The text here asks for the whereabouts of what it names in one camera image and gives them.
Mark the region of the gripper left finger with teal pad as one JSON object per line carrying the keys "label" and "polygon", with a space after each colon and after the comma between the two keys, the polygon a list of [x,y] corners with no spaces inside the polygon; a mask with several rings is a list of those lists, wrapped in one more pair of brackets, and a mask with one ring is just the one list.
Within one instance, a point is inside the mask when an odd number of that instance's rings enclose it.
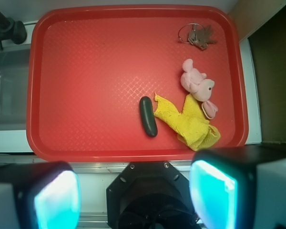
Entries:
{"label": "gripper left finger with teal pad", "polygon": [[0,229],[75,229],[80,210],[68,163],[0,164]]}

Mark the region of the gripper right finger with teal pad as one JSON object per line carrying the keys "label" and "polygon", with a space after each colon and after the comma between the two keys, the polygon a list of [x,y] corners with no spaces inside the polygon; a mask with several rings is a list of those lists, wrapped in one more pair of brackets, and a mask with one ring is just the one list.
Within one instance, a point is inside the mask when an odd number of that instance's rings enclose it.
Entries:
{"label": "gripper right finger with teal pad", "polygon": [[189,191],[208,229],[286,229],[286,145],[200,150]]}

